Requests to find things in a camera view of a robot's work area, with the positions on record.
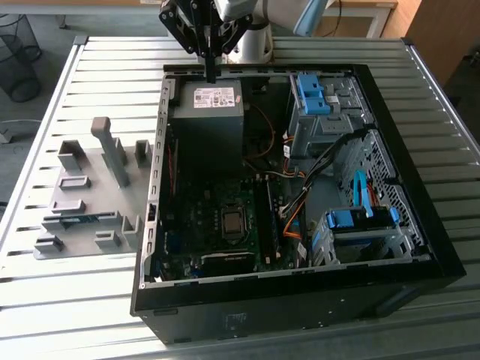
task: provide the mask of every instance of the computer chassis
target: computer chassis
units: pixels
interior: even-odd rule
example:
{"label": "computer chassis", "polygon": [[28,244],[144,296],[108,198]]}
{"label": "computer chassis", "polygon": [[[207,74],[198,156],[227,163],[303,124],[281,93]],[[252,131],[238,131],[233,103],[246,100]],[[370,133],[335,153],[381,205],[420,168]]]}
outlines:
{"label": "computer chassis", "polygon": [[[216,277],[193,276],[196,268],[192,266],[192,272],[188,272],[187,278],[162,278],[162,275],[159,275],[162,271],[155,271],[161,267],[161,264],[158,264],[161,261],[157,261],[156,265],[153,262],[154,255],[164,251],[159,248],[167,249],[167,240],[163,234],[167,220],[162,214],[160,198],[161,180],[164,181],[162,172],[167,171],[164,170],[165,166],[171,166],[165,158],[165,143],[167,134],[171,131],[169,119],[173,116],[173,108],[179,104],[179,88],[185,83],[204,83],[203,69],[200,66],[168,66],[164,70],[145,231],[136,257],[130,312],[134,316],[140,316],[165,344],[312,329],[352,320],[384,317],[421,294],[446,287],[465,275],[461,261],[368,66],[265,64],[223,65],[218,79],[254,82],[255,79],[267,79],[270,83],[274,83],[275,79],[280,83],[287,83],[285,79],[289,79],[290,89],[290,85],[295,83],[292,78],[299,74],[317,74],[324,77],[333,74],[335,77],[335,74],[344,73],[355,82],[355,87],[360,92],[357,94],[359,105],[368,114],[364,123],[370,130],[367,136],[351,145],[350,152],[339,151],[337,160],[332,164],[337,171],[331,178],[337,184],[341,203],[350,206],[348,209],[355,209],[351,208],[355,205],[352,187],[340,184],[341,178],[338,176],[349,174],[345,179],[350,179],[357,170],[363,171],[362,167],[366,172],[372,169],[365,167],[368,154],[363,155],[362,150],[365,148],[364,141],[368,138],[368,151],[384,157],[384,169],[380,171],[379,166],[374,166],[376,171],[368,174],[369,180],[377,191],[385,191],[384,196],[379,199],[379,206],[387,204],[386,209],[395,207],[395,211],[400,213],[398,216],[402,218],[402,227],[408,227],[409,241],[405,241],[402,248],[409,247],[409,256],[402,255],[405,252],[402,251],[400,256],[391,255],[385,259],[380,257],[370,262],[357,259],[354,263],[345,264],[331,256],[330,261],[326,261],[324,258],[327,256],[328,259],[329,249],[329,242],[326,241],[321,247],[323,260],[317,261],[316,254],[312,253],[310,262],[304,266],[294,265],[292,268],[272,271],[261,271],[256,267],[256,272]],[[292,97],[289,99],[288,111],[292,113],[292,108],[299,105],[299,89],[292,85],[290,90]],[[286,127],[293,121],[289,119]],[[293,152],[294,146],[293,144],[288,151]],[[373,152],[374,147],[380,147],[380,152],[378,149]],[[377,160],[369,158],[372,164]],[[303,164],[305,161],[310,166],[311,159],[302,156],[292,156],[289,159],[296,172],[307,166]],[[316,224],[318,227],[322,224],[328,226],[334,211],[329,206],[322,210],[322,213],[324,217]],[[315,231],[319,231],[318,227],[312,231],[312,238],[316,236]],[[333,232],[329,234],[329,241],[332,241]]]}

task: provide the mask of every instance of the motherboard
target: motherboard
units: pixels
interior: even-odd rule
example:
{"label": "motherboard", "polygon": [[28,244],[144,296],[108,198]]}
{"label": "motherboard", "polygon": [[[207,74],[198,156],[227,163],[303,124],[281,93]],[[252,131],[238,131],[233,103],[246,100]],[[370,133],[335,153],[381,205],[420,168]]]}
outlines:
{"label": "motherboard", "polygon": [[278,235],[281,187],[279,178],[180,182],[165,219],[163,275],[180,280],[291,269],[293,246]]}

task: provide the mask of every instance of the aluminum slatted table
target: aluminum slatted table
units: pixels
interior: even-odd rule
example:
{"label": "aluminum slatted table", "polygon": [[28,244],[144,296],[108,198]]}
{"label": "aluminum slatted table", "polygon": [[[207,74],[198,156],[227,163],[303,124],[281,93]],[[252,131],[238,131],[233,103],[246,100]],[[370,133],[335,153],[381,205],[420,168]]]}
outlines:
{"label": "aluminum slatted table", "polygon": [[78,40],[0,226],[3,359],[479,357],[480,151],[413,46],[287,37],[274,40],[274,58],[370,66],[467,276],[377,321],[167,349],[129,314],[135,254],[37,261],[32,249],[60,171],[62,140],[98,147],[89,133],[94,116],[109,116],[124,146],[153,140],[162,66],[196,60],[167,37]]}

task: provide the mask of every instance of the wire mesh trash bin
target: wire mesh trash bin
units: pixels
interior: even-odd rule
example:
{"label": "wire mesh trash bin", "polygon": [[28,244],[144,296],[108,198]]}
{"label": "wire mesh trash bin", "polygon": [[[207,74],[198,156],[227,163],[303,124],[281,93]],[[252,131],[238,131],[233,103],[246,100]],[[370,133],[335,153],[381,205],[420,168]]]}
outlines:
{"label": "wire mesh trash bin", "polygon": [[13,35],[0,34],[0,88],[17,103],[35,98],[41,88],[22,41]]}
{"label": "wire mesh trash bin", "polygon": [[38,46],[37,38],[26,15],[0,13],[0,35],[12,35],[19,38],[31,62],[41,57],[42,50]]}

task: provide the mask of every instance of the floor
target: floor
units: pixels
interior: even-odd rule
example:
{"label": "floor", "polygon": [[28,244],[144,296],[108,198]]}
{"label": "floor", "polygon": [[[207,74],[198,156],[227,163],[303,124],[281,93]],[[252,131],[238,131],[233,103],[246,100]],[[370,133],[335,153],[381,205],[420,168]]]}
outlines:
{"label": "floor", "polygon": [[[71,44],[77,35],[91,36],[165,36],[167,33],[156,15],[151,16],[68,16],[69,29],[61,30],[54,16],[29,16],[31,26],[43,50],[34,63],[42,84],[40,95],[27,103],[12,103],[0,91],[0,124],[11,119],[41,120],[56,86]],[[458,102],[457,110],[467,126],[480,140],[480,66],[472,68],[462,63],[445,87],[448,96]],[[0,202],[8,201],[18,175],[35,137],[38,124],[19,122],[9,124],[13,134],[10,144],[0,144]],[[3,208],[0,206],[0,218]]]}

